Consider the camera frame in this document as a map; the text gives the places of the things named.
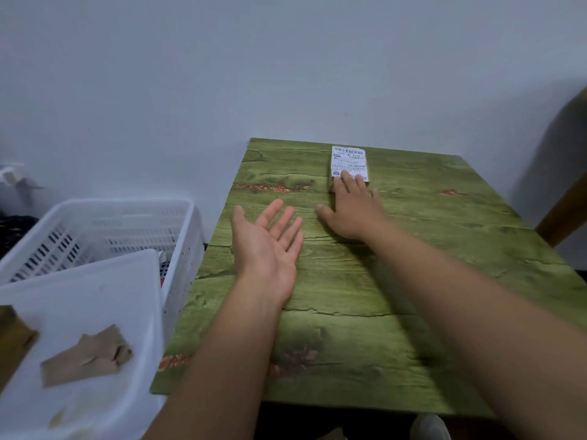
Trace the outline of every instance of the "white label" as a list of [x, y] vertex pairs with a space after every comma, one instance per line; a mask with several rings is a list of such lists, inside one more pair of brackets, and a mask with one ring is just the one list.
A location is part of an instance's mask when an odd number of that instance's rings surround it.
[[349, 147], [332, 147], [332, 159], [330, 172], [333, 177], [341, 177], [341, 171], [346, 169], [352, 177], [357, 174], [363, 176], [365, 182], [369, 182], [367, 174], [367, 158], [365, 150]]

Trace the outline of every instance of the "forearm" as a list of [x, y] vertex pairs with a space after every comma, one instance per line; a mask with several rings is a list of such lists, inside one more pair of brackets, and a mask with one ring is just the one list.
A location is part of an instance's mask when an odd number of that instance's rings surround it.
[[261, 287], [235, 282], [145, 440], [253, 437], [281, 311]]
[[518, 434], [587, 438], [587, 336], [390, 222], [366, 243]]

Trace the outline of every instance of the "wooden leg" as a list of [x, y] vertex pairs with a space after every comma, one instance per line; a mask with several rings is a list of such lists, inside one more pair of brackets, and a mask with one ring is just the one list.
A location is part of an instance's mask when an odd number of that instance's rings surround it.
[[576, 181], [536, 227], [536, 232], [556, 247], [587, 221], [587, 173]]

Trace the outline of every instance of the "green tabletop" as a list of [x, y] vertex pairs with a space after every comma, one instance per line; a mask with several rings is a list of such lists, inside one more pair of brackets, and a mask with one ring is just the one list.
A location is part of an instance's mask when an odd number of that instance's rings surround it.
[[[371, 187], [406, 229], [504, 286], [587, 327], [587, 286], [460, 157], [365, 148]], [[234, 270], [230, 215], [250, 219], [281, 198], [304, 217], [297, 284], [283, 309], [265, 399], [491, 416], [441, 344], [363, 244], [314, 215], [327, 192], [331, 145], [252, 139], [151, 386], [168, 394]]]

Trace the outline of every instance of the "shoe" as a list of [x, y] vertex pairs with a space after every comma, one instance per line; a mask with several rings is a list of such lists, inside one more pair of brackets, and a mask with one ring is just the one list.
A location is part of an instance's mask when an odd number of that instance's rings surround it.
[[450, 440], [450, 434], [438, 415], [420, 414], [410, 428], [410, 440]]

